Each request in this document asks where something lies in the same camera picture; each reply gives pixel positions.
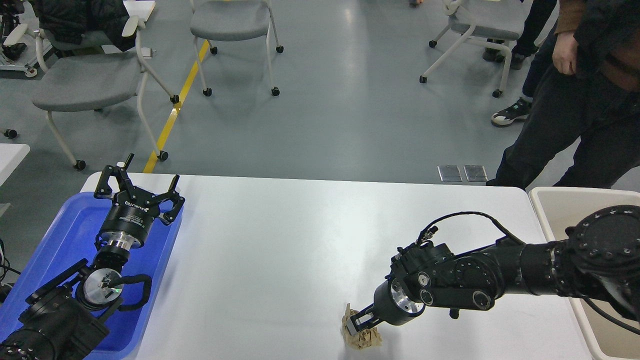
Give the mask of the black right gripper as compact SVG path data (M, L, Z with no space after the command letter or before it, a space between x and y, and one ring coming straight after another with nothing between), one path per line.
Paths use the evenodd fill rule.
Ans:
M372 330L381 321L393 326L402 326L421 316L425 305L413 301L402 289L396 278L389 278L377 287L374 301L361 310L353 309L346 303L346 328L349 335L356 337L365 330Z

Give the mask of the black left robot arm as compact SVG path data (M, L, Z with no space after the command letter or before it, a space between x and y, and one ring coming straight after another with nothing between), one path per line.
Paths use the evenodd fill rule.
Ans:
M69 198L1 307L3 360L124 357L140 340L181 223L179 175L167 191L106 165Z

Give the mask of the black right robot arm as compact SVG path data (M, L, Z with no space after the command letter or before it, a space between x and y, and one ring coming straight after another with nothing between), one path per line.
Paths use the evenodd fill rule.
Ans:
M445 243L434 244L436 220L399 247L373 302L346 317L348 335L382 322L404 325L427 307L446 308L453 319L460 310L486 312L505 294L581 299L613 324L639 333L595 305L607 302L622 318L639 320L638 206L597 210L568 227L567 239L548 243L525 243L495 218L490 221L503 237L478 249L454 254Z

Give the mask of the bystander hand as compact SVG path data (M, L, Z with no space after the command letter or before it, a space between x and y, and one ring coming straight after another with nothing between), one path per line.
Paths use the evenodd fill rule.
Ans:
M573 76L578 70L578 41L573 31L557 35L551 56L554 67L562 75Z

